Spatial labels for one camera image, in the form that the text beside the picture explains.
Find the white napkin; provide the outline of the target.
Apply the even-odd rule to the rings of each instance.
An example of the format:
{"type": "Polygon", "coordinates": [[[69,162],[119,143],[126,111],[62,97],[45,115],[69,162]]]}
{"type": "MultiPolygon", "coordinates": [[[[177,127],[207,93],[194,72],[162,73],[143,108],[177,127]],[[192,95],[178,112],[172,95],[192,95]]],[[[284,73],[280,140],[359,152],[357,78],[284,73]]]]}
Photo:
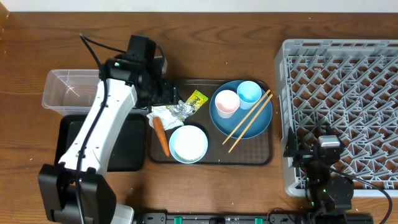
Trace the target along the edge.
{"type": "Polygon", "coordinates": [[[175,111],[176,108],[176,105],[152,107],[151,112],[146,115],[149,119],[149,125],[154,128],[152,120],[160,118],[165,130],[183,126],[183,121],[179,118],[178,112],[175,111]]]}

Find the aluminium foil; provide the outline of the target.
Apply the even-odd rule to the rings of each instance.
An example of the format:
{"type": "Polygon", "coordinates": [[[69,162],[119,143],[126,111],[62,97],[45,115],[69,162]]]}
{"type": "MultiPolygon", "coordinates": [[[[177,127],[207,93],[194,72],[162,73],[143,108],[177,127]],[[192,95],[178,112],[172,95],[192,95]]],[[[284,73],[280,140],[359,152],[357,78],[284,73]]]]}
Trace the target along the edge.
{"type": "Polygon", "coordinates": [[[177,105],[167,105],[166,109],[179,121],[185,121],[187,117],[195,113],[194,107],[186,104],[182,100],[179,100],[177,105]]]}

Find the orange carrot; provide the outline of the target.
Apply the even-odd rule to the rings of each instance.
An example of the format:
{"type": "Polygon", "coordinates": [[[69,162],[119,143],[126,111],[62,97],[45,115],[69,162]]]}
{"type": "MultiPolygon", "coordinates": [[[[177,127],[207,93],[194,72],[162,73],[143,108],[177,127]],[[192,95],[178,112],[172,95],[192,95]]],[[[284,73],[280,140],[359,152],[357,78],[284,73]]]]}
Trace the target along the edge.
{"type": "Polygon", "coordinates": [[[152,119],[152,124],[153,124],[154,130],[156,132],[156,135],[159,139],[160,145],[162,146],[164,154],[167,157],[169,157],[170,156],[169,144],[168,144],[168,140],[167,140],[164,126],[162,124],[161,119],[159,117],[154,117],[152,119]]]}

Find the yellow snack wrapper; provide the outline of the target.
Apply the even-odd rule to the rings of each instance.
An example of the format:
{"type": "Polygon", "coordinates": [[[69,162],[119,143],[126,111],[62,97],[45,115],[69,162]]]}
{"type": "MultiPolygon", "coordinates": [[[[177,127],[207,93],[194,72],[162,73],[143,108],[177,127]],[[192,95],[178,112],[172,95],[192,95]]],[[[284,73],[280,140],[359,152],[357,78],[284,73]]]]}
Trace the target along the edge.
{"type": "Polygon", "coordinates": [[[198,90],[195,90],[185,102],[185,104],[191,106],[195,111],[197,111],[207,101],[208,97],[206,95],[202,94],[198,90]]]}

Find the light blue bowl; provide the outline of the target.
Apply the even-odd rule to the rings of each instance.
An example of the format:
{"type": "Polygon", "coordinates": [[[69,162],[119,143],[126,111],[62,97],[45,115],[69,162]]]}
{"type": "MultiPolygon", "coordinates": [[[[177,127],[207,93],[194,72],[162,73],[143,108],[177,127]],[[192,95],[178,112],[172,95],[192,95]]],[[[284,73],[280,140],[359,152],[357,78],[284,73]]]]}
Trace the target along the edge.
{"type": "Polygon", "coordinates": [[[208,149],[205,132],[192,125],[177,128],[169,139],[170,153],[182,164],[193,164],[204,157],[208,149]]]}

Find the pink cup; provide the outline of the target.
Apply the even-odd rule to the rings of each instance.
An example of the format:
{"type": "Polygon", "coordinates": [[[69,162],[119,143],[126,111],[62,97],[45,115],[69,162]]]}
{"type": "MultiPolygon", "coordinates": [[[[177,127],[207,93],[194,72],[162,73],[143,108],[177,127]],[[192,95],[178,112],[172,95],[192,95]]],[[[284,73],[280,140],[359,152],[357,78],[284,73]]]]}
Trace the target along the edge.
{"type": "Polygon", "coordinates": [[[240,106],[239,96],[232,90],[222,90],[215,98],[218,115],[221,118],[230,118],[240,106]]]}

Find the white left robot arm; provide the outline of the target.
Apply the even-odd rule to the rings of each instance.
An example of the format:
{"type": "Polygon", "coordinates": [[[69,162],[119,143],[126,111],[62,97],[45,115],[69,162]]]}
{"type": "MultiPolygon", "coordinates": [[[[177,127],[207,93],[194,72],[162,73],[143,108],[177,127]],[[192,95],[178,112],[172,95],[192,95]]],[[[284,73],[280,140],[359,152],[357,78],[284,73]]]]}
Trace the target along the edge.
{"type": "Polygon", "coordinates": [[[178,88],[162,78],[164,57],[150,38],[132,35],[127,50],[98,62],[95,100],[72,145],[38,181],[47,219],[56,223],[132,223],[134,209],[118,203],[106,181],[119,132],[134,107],[176,105],[178,88]]]}

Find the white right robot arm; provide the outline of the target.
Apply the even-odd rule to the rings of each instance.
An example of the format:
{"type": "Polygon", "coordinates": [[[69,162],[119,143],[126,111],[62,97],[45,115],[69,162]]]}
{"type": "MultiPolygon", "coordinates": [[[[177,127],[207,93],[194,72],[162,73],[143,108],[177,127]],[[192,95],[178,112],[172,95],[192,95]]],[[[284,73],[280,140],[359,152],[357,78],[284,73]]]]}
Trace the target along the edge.
{"type": "Polygon", "coordinates": [[[348,222],[345,211],[352,208],[354,183],[347,177],[332,176],[330,170],[340,160],[344,148],[343,142],[327,126],[326,134],[319,136],[310,149],[300,150],[294,132],[289,129],[283,156],[293,159],[293,167],[305,170],[305,196],[313,203],[295,223],[348,222]]]}

